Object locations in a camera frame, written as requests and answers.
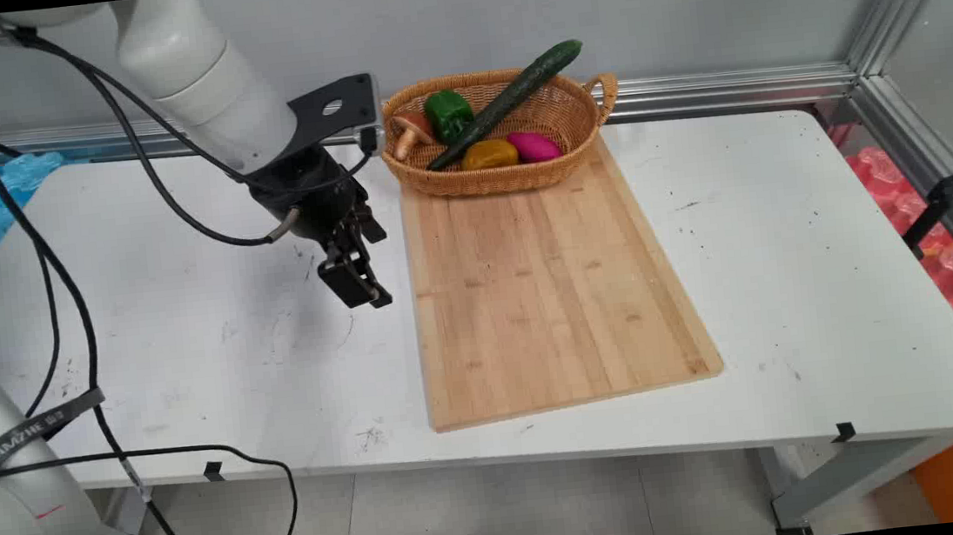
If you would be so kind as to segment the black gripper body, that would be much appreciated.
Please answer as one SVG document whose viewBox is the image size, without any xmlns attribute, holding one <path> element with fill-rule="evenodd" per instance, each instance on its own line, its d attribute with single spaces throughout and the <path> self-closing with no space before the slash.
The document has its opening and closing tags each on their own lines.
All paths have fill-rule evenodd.
<svg viewBox="0 0 953 535">
<path fill-rule="evenodd" d="M 282 222 L 296 214 L 290 233 L 329 251 L 334 243 L 364 234 L 359 208 L 368 191 L 356 180 L 364 166 L 366 156 L 348 168 L 325 147 L 307 148 L 248 175 L 248 188 L 251 197 Z"/>
</svg>

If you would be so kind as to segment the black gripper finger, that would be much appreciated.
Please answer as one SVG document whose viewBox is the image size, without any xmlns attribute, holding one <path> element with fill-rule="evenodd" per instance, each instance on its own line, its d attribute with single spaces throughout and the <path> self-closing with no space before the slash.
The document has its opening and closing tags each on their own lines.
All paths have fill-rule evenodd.
<svg viewBox="0 0 953 535">
<path fill-rule="evenodd" d="M 380 225 L 374 216 L 374 211 L 367 203 L 356 203 L 354 205 L 354 219 L 359 228 L 360 235 L 370 244 L 378 244 L 385 241 L 387 235 L 384 226 Z"/>
<path fill-rule="evenodd" d="M 343 247 L 330 244 L 326 248 L 317 275 L 347 308 L 368 304 L 378 309 L 393 303 L 391 292 L 384 289 L 376 278 L 369 264 L 371 255 L 364 245 L 350 243 Z"/>
</svg>

